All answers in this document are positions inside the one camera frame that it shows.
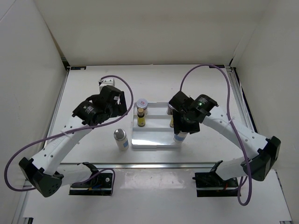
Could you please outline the yellow-label small bottle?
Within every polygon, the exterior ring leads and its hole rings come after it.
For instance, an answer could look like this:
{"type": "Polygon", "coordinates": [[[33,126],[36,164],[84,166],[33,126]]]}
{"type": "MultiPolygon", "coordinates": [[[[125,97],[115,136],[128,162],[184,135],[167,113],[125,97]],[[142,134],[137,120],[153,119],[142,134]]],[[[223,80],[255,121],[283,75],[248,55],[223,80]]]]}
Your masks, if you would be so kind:
{"type": "Polygon", "coordinates": [[[174,121],[173,121],[173,117],[171,118],[171,121],[170,121],[170,127],[173,128],[174,127],[174,121]]]}
{"type": "Polygon", "coordinates": [[[137,109],[137,125],[140,127],[145,126],[145,113],[143,108],[137,109]]]}

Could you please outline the silver-cap white bottle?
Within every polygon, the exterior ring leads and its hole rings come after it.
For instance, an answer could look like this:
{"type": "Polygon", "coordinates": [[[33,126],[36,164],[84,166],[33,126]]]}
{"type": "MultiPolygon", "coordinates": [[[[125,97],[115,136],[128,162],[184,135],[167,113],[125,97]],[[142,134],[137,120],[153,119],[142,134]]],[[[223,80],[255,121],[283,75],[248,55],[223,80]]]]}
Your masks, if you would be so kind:
{"type": "Polygon", "coordinates": [[[118,128],[114,131],[114,139],[116,141],[116,144],[121,151],[126,151],[129,147],[128,138],[126,132],[118,128]]]}
{"type": "Polygon", "coordinates": [[[183,142],[185,138],[187,137],[188,133],[186,132],[179,132],[178,134],[174,134],[174,141],[175,142],[183,142]]]}

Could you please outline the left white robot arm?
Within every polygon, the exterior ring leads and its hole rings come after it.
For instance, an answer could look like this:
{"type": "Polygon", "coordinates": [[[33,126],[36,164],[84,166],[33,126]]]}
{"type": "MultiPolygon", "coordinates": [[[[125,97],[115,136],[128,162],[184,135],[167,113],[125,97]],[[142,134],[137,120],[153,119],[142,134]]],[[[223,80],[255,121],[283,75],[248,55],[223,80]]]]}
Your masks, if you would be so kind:
{"type": "Polygon", "coordinates": [[[64,185],[96,186],[99,171],[93,164],[83,162],[68,169],[60,163],[93,126],[122,116],[126,111],[124,92],[110,85],[104,86],[99,94],[91,95],[74,109],[61,135],[50,140],[30,159],[21,159],[22,173],[44,197],[53,195],[64,185]]]}

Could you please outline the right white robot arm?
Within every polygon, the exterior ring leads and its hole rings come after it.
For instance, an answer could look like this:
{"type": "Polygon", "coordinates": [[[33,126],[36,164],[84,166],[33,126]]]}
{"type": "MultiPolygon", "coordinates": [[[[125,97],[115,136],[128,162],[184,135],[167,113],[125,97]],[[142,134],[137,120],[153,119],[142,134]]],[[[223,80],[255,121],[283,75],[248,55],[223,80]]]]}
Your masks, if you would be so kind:
{"type": "Polygon", "coordinates": [[[173,107],[174,133],[197,133],[203,124],[224,136],[246,154],[230,161],[217,162],[210,172],[203,176],[214,186],[223,185],[226,180],[248,176],[263,181],[278,159],[281,145],[275,136],[266,138],[243,125],[233,121],[218,103],[207,95],[196,99],[182,91],[169,101],[173,107]]]}

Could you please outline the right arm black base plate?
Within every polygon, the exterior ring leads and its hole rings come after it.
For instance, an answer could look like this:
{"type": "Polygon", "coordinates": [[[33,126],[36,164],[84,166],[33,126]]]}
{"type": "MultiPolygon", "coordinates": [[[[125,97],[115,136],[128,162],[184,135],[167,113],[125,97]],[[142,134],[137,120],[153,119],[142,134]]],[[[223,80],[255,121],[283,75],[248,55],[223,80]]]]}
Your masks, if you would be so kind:
{"type": "Polygon", "coordinates": [[[192,179],[197,197],[237,197],[239,184],[236,178],[223,181],[214,173],[195,173],[192,179]]]}

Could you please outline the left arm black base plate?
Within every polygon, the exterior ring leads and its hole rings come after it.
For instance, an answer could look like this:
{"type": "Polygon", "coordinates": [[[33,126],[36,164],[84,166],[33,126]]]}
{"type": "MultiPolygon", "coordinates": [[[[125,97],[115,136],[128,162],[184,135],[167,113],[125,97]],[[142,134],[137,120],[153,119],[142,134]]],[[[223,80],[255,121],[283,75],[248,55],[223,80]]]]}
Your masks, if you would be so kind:
{"type": "Polygon", "coordinates": [[[113,172],[102,172],[86,183],[72,184],[71,196],[111,196],[113,194],[115,176],[113,172]]]}

